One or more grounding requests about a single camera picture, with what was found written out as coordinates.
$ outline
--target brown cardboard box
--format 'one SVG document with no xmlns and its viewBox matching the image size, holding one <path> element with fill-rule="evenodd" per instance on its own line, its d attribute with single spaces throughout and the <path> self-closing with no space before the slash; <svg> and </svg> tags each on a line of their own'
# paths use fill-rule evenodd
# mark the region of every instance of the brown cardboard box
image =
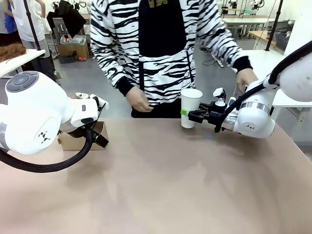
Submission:
<svg viewBox="0 0 312 234">
<path fill-rule="evenodd" d="M 108 140 L 107 130 L 104 121 L 99 120 L 95 125 L 94 131 L 96 131 L 97 133 L 101 133 L 101 135 Z M 74 138 L 67 133 L 62 133 L 58 135 L 58 143 L 61 145 L 63 150 L 79 151 L 83 148 L 85 138 Z M 105 150 L 105 148 L 94 143 L 91 147 L 91 150 Z"/>
<path fill-rule="evenodd" d="M 58 45 L 58 52 L 60 56 L 71 56 L 74 51 L 77 53 L 77 55 L 74 56 L 74 60 L 79 60 L 79 57 L 86 59 L 90 57 L 87 43 L 84 45 Z"/>
</svg>

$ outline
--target brown plush object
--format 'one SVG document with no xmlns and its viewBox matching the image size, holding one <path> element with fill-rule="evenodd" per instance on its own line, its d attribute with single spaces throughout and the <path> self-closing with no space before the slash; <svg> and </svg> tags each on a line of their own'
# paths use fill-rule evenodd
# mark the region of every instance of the brown plush object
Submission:
<svg viewBox="0 0 312 234">
<path fill-rule="evenodd" d="M 19 43 L 0 47 L 0 62 L 26 54 L 26 48 Z"/>
</svg>

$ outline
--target floor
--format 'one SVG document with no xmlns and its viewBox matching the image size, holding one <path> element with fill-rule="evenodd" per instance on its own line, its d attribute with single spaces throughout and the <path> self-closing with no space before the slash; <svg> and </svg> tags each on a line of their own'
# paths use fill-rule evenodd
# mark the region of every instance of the floor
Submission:
<svg viewBox="0 0 312 234">
<path fill-rule="evenodd" d="M 244 44 L 247 47 L 244 49 L 252 49 L 254 41 L 241 40 L 238 41 L 238 44 Z M 235 88 L 235 73 L 227 66 L 221 69 L 217 63 L 210 61 L 212 57 L 209 53 L 200 51 L 198 48 L 195 49 L 194 58 L 197 70 L 196 86 L 204 94 L 202 102 L 215 100 L 212 93 L 218 87 L 223 87 L 227 96 L 230 97 Z M 96 61 L 89 59 L 85 62 L 61 65 L 56 59 L 55 67 L 62 77 L 61 87 L 67 94 L 75 92 L 96 94 L 110 103 L 110 109 L 102 113 L 103 117 L 130 117 L 131 108 L 128 102 L 118 90 L 111 87 Z M 5 83 L 5 79 L 0 79 L 0 103 L 7 103 L 4 93 Z M 277 122 L 286 133 L 289 133 L 295 123 L 295 117 L 288 110 L 282 110 Z M 295 142 L 306 155 L 310 156 L 312 155 L 312 136 L 310 134 L 312 126 L 309 120 L 306 122 L 304 128 L 311 128 L 311 130 L 303 131 L 303 134 L 298 136 L 299 140 L 295 140 Z"/>
</svg>

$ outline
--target person's left hand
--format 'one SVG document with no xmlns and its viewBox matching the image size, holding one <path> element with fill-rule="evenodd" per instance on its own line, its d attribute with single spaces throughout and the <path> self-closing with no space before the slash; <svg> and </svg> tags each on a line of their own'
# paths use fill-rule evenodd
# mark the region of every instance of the person's left hand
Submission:
<svg viewBox="0 0 312 234">
<path fill-rule="evenodd" d="M 241 93 L 245 92 L 244 85 L 250 85 L 252 82 L 258 80 L 254 71 L 251 68 L 246 68 L 237 73 L 237 86 Z"/>
</svg>

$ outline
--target white paper cup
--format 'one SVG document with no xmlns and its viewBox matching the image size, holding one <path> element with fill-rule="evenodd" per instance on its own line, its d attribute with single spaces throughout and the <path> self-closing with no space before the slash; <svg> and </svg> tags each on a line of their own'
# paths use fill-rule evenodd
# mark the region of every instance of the white paper cup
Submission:
<svg viewBox="0 0 312 234">
<path fill-rule="evenodd" d="M 200 99 L 203 93 L 198 89 L 183 89 L 181 91 L 181 109 L 187 111 L 198 110 Z M 190 121 L 187 116 L 181 115 L 181 125 L 184 128 L 193 128 L 194 122 Z"/>
</svg>

